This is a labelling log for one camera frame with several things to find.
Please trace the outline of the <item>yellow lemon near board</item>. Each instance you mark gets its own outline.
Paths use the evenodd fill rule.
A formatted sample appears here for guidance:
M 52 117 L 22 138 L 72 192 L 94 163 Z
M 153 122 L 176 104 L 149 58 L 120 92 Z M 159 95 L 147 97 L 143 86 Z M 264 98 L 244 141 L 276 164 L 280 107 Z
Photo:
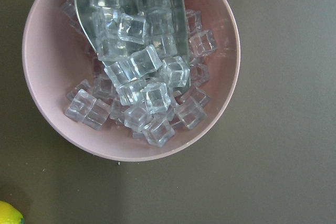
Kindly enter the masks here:
M 1 223 L 23 224 L 25 219 L 11 204 L 1 201 Z

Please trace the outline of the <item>pink bowl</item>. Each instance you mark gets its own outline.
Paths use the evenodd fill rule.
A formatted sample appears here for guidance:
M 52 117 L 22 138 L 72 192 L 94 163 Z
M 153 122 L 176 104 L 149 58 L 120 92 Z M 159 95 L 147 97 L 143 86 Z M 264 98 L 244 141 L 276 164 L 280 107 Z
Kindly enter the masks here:
M 211 29 L 217 50 L 206 59 L 210 80 L 202 89 L 210 96 L 207 117 L 192 130 L 180 129 L 163 147 L 134 139 L 130 131 L 108 120 L 94 130 L 65 116 L 66 94 L 81 80 L 92 79 L 85 56 L 84 36 L 68 25 L 60 6 L 66 0 L 35 0 L 27 18 L 23 68 L 27 86 L 39 111 L 67 141 L 96 156 L 125 162 L 159 159 L 199 140 L 224 113 L 237 83 L 240 41 L 234 14 L 227 0 L 185 0 L 188 9 L 200 10 L 205 29 Z

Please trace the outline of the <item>metal ice scoop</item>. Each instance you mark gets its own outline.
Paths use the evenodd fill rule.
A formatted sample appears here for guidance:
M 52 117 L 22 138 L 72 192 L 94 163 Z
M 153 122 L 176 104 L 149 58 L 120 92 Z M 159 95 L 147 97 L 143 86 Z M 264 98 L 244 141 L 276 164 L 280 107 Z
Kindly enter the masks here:
M 158 75 L 167 57 L 190 60 L 184 0 L 75 0 L 75 7 L 115 86 Z

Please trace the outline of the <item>clear ice cubes pile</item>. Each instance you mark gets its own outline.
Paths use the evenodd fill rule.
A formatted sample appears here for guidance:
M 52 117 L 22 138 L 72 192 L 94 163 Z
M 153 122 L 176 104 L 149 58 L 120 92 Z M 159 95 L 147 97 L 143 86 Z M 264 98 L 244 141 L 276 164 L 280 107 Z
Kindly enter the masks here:
M 112 119 L 157 147 L 206 119 L 202 61 L 216 44 L 184 0 L 70 0 L 62 8 L 96 55 L 93 83 L 68 93 L 68 118 L 95 130 Z

